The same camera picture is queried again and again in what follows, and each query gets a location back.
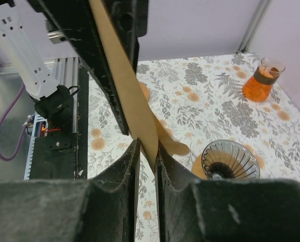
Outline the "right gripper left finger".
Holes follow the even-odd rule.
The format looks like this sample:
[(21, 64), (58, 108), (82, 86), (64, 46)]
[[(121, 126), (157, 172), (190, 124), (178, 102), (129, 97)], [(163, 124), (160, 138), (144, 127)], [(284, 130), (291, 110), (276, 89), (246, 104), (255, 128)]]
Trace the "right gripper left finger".
[(0, 241), (134, 241), (140, 141), (92, 179), (0, 181)]

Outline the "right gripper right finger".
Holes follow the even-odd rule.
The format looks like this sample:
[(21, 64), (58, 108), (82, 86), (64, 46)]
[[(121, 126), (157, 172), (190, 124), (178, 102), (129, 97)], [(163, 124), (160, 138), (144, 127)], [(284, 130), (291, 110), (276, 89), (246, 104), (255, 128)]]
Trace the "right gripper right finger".
[(160, 241), (300, 241), (300, 183), (203, 180), (163, 145), (156, 157)]

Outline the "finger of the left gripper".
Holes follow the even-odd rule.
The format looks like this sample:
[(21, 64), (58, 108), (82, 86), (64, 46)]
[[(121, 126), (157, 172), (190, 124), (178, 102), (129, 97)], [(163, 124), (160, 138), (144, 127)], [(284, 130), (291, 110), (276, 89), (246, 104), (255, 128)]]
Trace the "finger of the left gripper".
[(137, 70), (139, 41), (147, 33), (148, 0), (103, 1), (125, 52)]
[(128, 135), (128, 125), (89, 2), (71, 0), (28, 3), (35, 11), (43, 13), (56, 29), (64, 34), (84, 67), (105, 94), (122, 134)]

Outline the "clear glass dripper cone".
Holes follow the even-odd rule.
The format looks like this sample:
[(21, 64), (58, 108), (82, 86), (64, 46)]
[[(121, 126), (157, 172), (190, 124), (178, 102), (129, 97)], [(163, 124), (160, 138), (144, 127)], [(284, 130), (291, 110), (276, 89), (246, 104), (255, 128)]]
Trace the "clear glass dripper cone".
[(260, 167), (253, 153), (231, 140), (208, 144), (201, 155), (201, 166), (208, 179), (260, 178)]

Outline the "brown paper coffee filter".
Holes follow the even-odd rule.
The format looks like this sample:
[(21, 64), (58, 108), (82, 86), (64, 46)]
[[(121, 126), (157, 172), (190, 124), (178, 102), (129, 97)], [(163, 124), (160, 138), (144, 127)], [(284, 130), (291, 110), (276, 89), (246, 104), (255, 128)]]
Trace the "brown paper coffee filter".
[(105, 5), (102, 1), (89, 4), (130, 134), (133, 139), (140, 139), (150, 167), (155, 166), (159, 144), (170, 155), (188, 154), (188, 146), (174, 141), (151, 111)]

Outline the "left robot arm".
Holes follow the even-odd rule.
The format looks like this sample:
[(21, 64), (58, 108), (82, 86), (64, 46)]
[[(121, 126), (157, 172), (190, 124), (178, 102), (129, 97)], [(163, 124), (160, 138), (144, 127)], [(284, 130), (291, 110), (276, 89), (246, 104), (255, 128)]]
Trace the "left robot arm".
[[(84, 67), (104, 92), (124, 135), (130, 129), (119, 99), (105, 43), (100, 38), (89, 1), (30, 1), (33, 9), (64, 34)], [(101, 1), (132, 67), (138, 59), (138, 37), (146, 34), (147, 1)], [(49, 73), (34, 45), (28, 39), (14, 1), (0, 1), (0, 44), (17, 68), (35, 110), (54, 126), (68, 122), (65, 102), (73, 94)]]

